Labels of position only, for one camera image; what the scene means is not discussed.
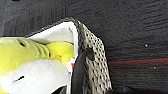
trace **red accent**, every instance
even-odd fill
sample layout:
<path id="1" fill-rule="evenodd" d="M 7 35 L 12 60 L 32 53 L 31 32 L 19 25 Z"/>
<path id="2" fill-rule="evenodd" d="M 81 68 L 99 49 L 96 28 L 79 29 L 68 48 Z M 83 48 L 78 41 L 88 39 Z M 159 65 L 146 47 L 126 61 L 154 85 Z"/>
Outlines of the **red accent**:
<path id="1" fill-rule="evenodd" d="M 130 63 L 130 64 L 139 64 L 139 63 L 162 63 L 168 62 L 168 58 L 164 59 L 149 59 L 149 60 L 130 60 L 130 61 L 112 61 L 108 62 L 108 64 L 121 64 L 121 63 Z"/>
<path id="2" fill-rule="evenodd" d="M 73 67 L 74 67 L 74 63 L 71 63 L 71 66 L 72 66 L 72 70 L 73 70 Z"/>

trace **red stripe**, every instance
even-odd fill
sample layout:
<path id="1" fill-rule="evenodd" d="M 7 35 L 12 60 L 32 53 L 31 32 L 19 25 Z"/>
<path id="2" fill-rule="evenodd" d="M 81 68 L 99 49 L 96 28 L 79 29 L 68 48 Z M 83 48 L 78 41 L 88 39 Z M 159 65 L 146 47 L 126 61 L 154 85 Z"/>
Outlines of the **red stripe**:
<path id="1" fill-rule="evenodd" d="M 108 62 L 108 64 L 121 64 L 121 63 L 138 64 L 138 63 L 162 63 L 162 62 L 163 63 L 168 62 L 168 58 L 149 59 L 149 60 L 112 61 L 112 62 Z"/>

